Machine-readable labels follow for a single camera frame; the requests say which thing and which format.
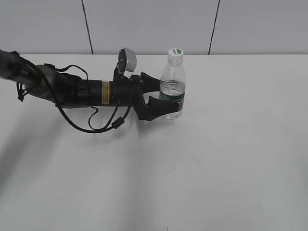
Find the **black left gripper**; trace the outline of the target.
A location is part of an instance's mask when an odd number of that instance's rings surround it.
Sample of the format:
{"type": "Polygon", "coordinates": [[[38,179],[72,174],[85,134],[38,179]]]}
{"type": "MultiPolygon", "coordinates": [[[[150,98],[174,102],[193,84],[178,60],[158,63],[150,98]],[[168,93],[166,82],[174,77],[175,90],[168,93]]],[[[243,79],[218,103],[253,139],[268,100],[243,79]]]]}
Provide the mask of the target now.
{"type": "Polygon", "coordinates": [[[150,96],[148,103],[145,102],[145,93],[159,91],[160,80],[144,72],[141,72],[140,75],[132,75],[130,78],[116,74],[111,84],[110,103],[134,108],[138,119],[145,121],[178,113],[182,110],[183,98],[173,101],[150,96]]]}

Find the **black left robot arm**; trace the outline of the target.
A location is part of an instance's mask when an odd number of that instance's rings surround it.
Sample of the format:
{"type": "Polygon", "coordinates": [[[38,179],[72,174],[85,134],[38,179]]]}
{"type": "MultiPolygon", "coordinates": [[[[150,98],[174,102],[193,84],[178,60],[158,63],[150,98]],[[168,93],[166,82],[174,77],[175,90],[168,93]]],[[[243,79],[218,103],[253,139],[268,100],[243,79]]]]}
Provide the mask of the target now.
{"type": "Polygon", "coordinates": [[[142,72],[140,75],[124,76],[133,72],[137,65],[134,51],[123,48],[111,81],[82,79],[67,73],[67,67],[55,68],[52,64],[34,65],[19,53],[0,52],[0,77],[23,84],[30,95],[58,102],[62,108],[90,106],[133,107],[138,119],[152,121],[157,117],[175,113],[180,104],[172,100],[160,100],[143,95],[160,90],[160,80],[142,72]]]}

